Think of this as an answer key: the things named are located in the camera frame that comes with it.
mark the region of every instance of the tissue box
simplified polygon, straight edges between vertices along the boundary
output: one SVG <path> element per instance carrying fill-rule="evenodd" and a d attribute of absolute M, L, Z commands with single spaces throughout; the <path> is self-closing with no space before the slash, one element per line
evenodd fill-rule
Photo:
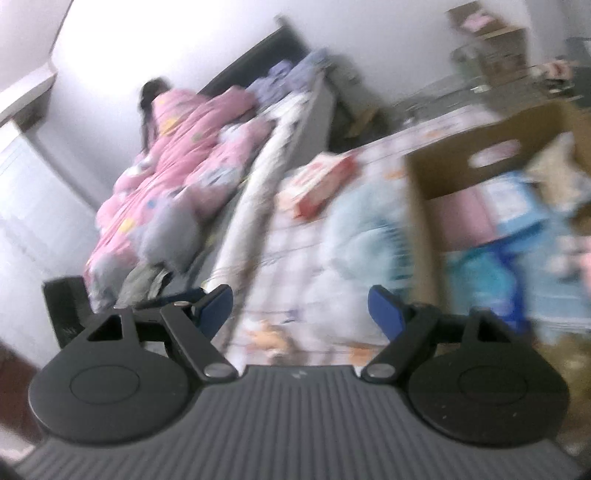
<path fill-rule="evenodd" d="M 356 172 L 354 155 L 320 153 L 279 192 L 279 208 L 291 212 L 294 218 L 313 218 Z"/>

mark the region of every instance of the white wall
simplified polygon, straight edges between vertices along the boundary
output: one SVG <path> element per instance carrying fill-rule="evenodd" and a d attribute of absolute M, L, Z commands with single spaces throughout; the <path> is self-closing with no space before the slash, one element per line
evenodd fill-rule
<path fill-rule="evenodd" d="M 525 0 L 544 60 L 566 54 L 568 37 L 562 0 Z"/>
<path fill-rule="evenodd" d="M 70 2 L 0 1 L 0 92 L 47 62 Z"/>
<path fill-rule="evenodd" d="M 446 10 L 462 0 L 77 0 L 54 51 L 59 75 L 48 121 L 84 147 L 80 160 L 110 186 L 140 145 L 141 85 L 164 75 L 200 89 L 285 14 L 312 47 L 347 54 L 387 102 L 453 72 L 462 43 Z M 524 0 L 483 0 L 531 26 Z M 540 56 L 537 41 L 532 47 Z"/>

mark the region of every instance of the pink item on shelf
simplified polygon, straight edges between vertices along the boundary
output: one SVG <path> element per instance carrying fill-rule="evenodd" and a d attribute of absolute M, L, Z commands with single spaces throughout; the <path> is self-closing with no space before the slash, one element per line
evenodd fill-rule
<path fill-rule="evenodd" d="M 494 17 L 487 15 L 486 12 L 481 9 L 478 12 L 468 15 L 462 24 L 462 28 L 465 28 L 472 33 L 478 33 L 485 26 L 494 21 Z"/>

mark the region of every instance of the bed frame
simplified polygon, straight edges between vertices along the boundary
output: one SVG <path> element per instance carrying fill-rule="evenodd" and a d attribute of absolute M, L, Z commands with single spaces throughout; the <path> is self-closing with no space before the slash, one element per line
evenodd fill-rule
<path fill-rule="evenodd" d="M 199 93 L 220 95 L 232 85 L 248 87 L 259 77 L 264 77 L 272 66 L 281 60 L 298 63 L 310 49 L 299 39 L 285 17 L 275 17 L 280 27 L 267 38 L 252 47 L 227 69 L 217 75 Z"/>

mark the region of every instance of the clothes pile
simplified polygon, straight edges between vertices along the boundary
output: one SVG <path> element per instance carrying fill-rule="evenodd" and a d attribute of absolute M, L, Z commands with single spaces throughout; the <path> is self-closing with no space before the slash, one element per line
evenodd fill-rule
<path fill-rule="evenodd" d="M 591 237 L 571 225 L 591 200 L 591 178 L 573 152 L 565 132 L 523 171 L 429 201 L 454 313 L 488 307 L 518 332 L 532 320 L 547 342 L 591 327 Z"/>

